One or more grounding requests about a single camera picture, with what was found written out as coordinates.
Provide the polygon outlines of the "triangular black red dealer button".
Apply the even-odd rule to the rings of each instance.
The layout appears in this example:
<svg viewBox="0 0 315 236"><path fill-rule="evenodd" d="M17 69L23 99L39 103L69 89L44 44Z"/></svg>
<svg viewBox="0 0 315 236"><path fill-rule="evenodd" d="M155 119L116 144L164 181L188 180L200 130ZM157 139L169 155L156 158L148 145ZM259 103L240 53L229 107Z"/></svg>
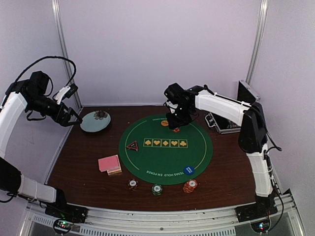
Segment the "triangular black red dealer button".
<svg viewBox="0 0 315 236"><path fill-rule="evenodd" d="M138 151L139 150L137 141L134 141L131 144L127 145L126 148L129 149L129 150L134 150L134 151Z"/></svg>

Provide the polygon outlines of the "orange big blind button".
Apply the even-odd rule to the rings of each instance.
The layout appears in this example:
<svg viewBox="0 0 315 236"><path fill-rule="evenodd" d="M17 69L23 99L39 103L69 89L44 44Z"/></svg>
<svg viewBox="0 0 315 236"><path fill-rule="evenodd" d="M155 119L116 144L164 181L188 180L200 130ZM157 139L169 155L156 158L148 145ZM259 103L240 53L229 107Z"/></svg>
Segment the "orange big blind button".
<svg viewBox="0 0 315 236"><path fill-rule="evenodd" d="M167 127L169 125L168 121L167 120L163 120L161 122L161 125L164 126L164 127Z"/></svg>

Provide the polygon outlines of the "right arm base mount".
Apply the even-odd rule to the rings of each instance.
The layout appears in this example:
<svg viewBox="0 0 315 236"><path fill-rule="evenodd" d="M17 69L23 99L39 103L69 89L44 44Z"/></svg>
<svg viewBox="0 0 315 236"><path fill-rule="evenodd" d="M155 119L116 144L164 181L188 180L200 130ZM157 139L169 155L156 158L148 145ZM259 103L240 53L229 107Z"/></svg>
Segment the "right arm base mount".
<svg viewBox="0 0 315 236"><path fill-rule="evenodd" d="M238 206L235 208L238 222L252 221L259 218L266 218L268 215L275 214L278 212L276 206L266 208L263 205L257 203Z"/></svg>

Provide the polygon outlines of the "round green poker mat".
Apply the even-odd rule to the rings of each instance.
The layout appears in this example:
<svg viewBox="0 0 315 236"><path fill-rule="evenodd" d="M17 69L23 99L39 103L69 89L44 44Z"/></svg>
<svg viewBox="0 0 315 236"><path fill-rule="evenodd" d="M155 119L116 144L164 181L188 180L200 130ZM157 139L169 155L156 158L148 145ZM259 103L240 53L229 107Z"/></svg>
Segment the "round green poker mat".
<svg viewBox="0 0 315 236"><path fill-rule="evenodd" d="M198 123L183 126L176 133L161 125L165 119L164 114L159 114L131 124L121 136L119 156L138 179L161 185L184 183L202 174L209 166L213 143ZM138 143L138 151L126 148L134 141ZM193 166L195 173L184 174L185 166Z"/></svg>

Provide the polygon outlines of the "left aluminium frame post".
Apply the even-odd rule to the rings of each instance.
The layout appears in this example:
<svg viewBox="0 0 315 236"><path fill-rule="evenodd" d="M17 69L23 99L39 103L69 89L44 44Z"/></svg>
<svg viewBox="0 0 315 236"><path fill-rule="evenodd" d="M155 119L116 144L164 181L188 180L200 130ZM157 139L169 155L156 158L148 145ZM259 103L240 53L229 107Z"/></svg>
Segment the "left aluminium frame post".
<svg viewBox="0 0 315 236"><path fill-rule="evenodd" d="M59 4L58 0L51 0L51 3L52 3L53 16L54 16L54 20L55 20L55 24L56 24L56 28L57 28L61 53L62 53L63 57L69 58L67 47L66 47L66 40L65 40L64 31L63 31L63 24L62 24L61 12L60 12L60 4ZM66 71L66 74L68 77L68 81L70 81L70 78L71 78L71 75L73 72L71 63L65 61L64 67L65 67L65 71Z"/></svg>

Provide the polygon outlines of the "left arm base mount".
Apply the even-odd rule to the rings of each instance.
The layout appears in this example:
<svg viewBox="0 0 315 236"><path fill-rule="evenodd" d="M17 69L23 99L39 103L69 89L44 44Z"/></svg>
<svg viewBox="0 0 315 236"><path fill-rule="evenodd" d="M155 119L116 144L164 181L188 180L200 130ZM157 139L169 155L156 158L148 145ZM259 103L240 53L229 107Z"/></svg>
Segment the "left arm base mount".
<svg viewBox="0 0 315 236"><path fill-rule="evenodd" d="M66 205L65 209L47 205L45 214L71 223L85 223L88 209L81 206Z"/></svg>

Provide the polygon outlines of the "playing card box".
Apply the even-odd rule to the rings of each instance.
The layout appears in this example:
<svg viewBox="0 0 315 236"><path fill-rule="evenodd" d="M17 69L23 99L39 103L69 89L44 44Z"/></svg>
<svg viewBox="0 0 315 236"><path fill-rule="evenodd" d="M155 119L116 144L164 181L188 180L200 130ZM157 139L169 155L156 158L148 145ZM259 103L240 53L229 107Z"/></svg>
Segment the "playing card box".
<svg viewBox="0 0 315 236"><path fill-rule="evenodd" d="M122 169L121 168L117 168L117 169L114 169L114 170L107 171L107 174L110 176L110 175L118 174L118 173L121 173L121 172L122 172Z"/></svg>

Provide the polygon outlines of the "aluminium front rail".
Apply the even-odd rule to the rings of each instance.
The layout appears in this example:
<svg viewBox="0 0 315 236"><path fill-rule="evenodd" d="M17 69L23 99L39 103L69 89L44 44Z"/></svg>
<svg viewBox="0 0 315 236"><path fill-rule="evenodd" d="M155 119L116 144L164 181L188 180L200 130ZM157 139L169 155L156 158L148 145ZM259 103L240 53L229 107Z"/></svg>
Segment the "aluminium front rail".
<svg viewBox="0 0 315 236"><path fill-rule="evenodd" d="M291 194L275 199L278 213L240 222L235 206L189 211L124 211L90 207L85 223L72 224L67 236L258 236L263 221L269 236L304 236Z"/></svg>

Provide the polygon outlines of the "light blue flower plate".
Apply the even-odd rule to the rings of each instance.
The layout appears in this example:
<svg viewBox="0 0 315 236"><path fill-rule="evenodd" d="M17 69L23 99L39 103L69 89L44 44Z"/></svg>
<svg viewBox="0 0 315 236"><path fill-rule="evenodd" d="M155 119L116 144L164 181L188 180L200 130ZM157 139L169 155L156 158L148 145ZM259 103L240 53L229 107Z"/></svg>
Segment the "light blue flower plate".
<svg viewBox="0 0 315 236"><path fill-rule="evenodd" d="M111 122L111 116L102 110L93 111L85 115L80 128L88 133L95 133L105 129Z"/></svg>

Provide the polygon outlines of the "aluminium poker chip case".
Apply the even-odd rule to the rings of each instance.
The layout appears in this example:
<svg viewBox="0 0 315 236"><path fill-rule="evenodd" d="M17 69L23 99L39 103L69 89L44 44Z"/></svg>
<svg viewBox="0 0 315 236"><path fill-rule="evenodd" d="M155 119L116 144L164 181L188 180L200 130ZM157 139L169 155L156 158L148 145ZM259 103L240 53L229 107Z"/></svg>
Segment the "aluminium poker chip case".
<svg viewBox="0 0 315 236"><path fill-rule="evenodd" d="M253 104L259 102L260 99L258 93L249 84L244 80L239 80L236 100ZM205 116L205 121L209 128L215 128L219 134L238 133L241 130L241 127L232 121L210 112Z"/></svg>

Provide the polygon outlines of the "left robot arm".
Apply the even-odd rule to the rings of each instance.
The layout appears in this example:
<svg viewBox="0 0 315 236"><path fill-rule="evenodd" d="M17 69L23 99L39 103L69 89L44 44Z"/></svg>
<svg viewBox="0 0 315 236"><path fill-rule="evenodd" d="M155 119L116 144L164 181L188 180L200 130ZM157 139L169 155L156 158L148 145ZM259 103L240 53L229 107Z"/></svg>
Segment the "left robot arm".
<svg viewBox="0 0 315 236"><path fill-rule="evenodd" d="M12 83L5 93L0 107L0 188L12 197L19 195L30 201L51 203L52 211L59 218L67 218L71 208L66 204L62 190L24 176L5 160L9 138L22 112L36 111L43 118L50 117L63 127L82 123L78 114L63 103L63 100L70 98L78 87L75 84L65 86L51 99L45 94L49 80L47 74L36 71L27 80Z"/></svg>

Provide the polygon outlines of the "aluminium frame post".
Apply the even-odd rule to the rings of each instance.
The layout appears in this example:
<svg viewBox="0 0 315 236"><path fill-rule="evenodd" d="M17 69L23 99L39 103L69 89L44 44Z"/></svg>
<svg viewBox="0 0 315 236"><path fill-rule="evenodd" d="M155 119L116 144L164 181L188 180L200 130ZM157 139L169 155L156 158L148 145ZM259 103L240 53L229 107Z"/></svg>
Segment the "aluminium frame post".
<svg viewBox="0 0 315 236"><path fill-rule="evenodd" d="M64 31L63 31L63 24L62 24L61 12L60 12L60 4L59 4L58 0L51 0L51 3L52 3L53 16L54 16L54 20L55 20L55 24L56 24L56 28L57 28L61 53L62 53L63 57L69 58L67 47L66 47L66 40L65 40ZM71 75L73 72L71 63L65 61L64 67L65 67L65 71L66 71L66 74L68 77L68 81L70 81L70 78L71 78Z"/></svg>
<svg viewBox="0 0 315 236"><path fill-rule="evenodd" d="M256 35L255 35L255 40L254 40L254 45L253 45L253 50L252 50L252 56L251 56L251 60L250 60L250 64L249 64L249 68L248 68L248 72L246 76L246 83L249 85L251 84L253 76L254 76L255 67L258 61L259 50L260 50L261 43L264 36L267 13L268 13L268 5L269 5L268 0L260 1L260 10L259 10L259 16L258 16L258 21L257 21Z"/></svg>

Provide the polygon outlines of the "right aluminium frame post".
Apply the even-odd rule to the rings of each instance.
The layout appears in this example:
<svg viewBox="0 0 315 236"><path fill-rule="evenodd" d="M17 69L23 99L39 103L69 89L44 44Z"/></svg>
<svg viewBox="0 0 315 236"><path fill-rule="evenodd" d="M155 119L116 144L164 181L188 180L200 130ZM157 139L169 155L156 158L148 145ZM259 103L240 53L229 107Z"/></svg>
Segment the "right aluminium frame post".
<svg viewBox="0 0 315 236"><path fill-rule="evenodd" d="M257 21L256 35L255 35L255 40L254 40L254 45L253 45L253 50L252 50L252 56L251 56L251 60L250 60L250 64L249 64L249 68L248 68L248 72L246 76L246 83L249 85L251 84L253 76L254 76L255 67L258 61L259 50L260 50L261 43L264 36L267 13L268 13L268 5L269 5L268 0L260 1L260 10L259 10L259 16L258 16L258 21Z"/></svg>

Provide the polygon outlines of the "red playing card deck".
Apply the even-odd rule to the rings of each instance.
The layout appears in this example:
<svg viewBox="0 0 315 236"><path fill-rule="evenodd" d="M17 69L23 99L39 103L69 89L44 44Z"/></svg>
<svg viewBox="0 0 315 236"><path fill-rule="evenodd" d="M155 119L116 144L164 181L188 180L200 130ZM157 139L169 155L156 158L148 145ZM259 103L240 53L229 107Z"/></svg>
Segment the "red playing card deck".
<svg viewBox="0 0 315 236"><path fill-rule="evenodd" d="M115 171L121 168L118 155L112 155L98 159L98 167L101 172Z"/></svg>

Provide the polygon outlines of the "blue small blind button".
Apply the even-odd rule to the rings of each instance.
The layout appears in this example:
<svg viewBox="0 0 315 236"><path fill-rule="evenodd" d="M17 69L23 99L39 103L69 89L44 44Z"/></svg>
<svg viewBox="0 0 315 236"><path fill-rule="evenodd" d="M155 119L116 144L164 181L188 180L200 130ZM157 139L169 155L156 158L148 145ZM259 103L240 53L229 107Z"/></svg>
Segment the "blue small blind button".
<svg viewBox="0 0 315 236"><path fill-rule="evenodd" d="M193 166L185 166L183 169L184 174L193 175L195 173L195 168Z"/></svg>

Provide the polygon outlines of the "orange chip stack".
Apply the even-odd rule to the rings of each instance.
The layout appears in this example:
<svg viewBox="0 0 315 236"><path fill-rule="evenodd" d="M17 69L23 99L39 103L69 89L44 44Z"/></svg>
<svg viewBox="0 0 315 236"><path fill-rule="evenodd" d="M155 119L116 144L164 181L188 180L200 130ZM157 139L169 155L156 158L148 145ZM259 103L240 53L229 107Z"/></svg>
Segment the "orange chip stack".
<svg viewBox="0 0 315 236"><path fill-rule="evenodd" d="M192 193L197 186L198 186L197 181L194 179L191 179L184 184L183 191L185 193Z"/></svg>

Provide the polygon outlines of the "black white chip stack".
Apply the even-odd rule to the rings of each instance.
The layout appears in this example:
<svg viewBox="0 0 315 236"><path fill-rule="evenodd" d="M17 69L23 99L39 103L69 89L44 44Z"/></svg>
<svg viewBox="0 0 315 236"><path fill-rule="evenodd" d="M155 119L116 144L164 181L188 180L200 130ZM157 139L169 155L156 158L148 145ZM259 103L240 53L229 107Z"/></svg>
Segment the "black white chip stack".
<svg viewBox="0 0 315 236"><path fill-rule="evenodd" d="M138 180L136 179L130 179L128 181L128 188L132 191L137 190L138 188Z"/></svg>

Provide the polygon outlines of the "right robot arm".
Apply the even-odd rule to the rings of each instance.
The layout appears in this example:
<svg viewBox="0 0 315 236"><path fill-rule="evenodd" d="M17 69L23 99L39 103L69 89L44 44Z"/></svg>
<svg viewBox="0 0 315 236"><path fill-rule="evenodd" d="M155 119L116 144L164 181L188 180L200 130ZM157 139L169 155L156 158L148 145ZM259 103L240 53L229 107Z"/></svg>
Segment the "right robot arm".
<svg viewBox="0 0 315 236"><path fill-rule="evenodd" d="M192 122L197 110L207 111L226 118L241 128L238 144L249 158L255 181L255 193L268 197L273 191L271 168L268 166L268 131L260 103L249 104L237 101L216 92L207 86L183 89L173 83L164 91L169 112L166 119L170 129L180 128Z"/></svg>

